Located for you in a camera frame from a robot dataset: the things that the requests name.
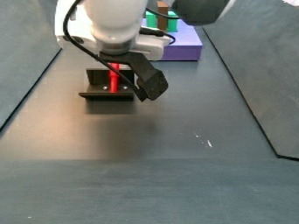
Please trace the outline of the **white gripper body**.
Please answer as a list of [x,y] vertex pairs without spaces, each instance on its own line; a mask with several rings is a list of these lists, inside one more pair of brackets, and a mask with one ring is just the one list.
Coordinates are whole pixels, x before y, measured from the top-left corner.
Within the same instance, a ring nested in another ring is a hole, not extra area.
[[148,0],[78,0],[68,19],[69,35],[93,53],[141,53],[137,39]]

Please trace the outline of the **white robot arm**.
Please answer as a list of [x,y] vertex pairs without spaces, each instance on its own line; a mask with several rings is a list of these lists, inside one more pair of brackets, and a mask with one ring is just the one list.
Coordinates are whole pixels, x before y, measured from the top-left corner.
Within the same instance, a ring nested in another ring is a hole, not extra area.
[[[224,16],[236,0],[161,0],[187,25],[208,25]],[[93,53],[141,53],[149,60],[164,55],[168,38],[141,34],[148,0],[57,0],[54,36],[68,37]]]

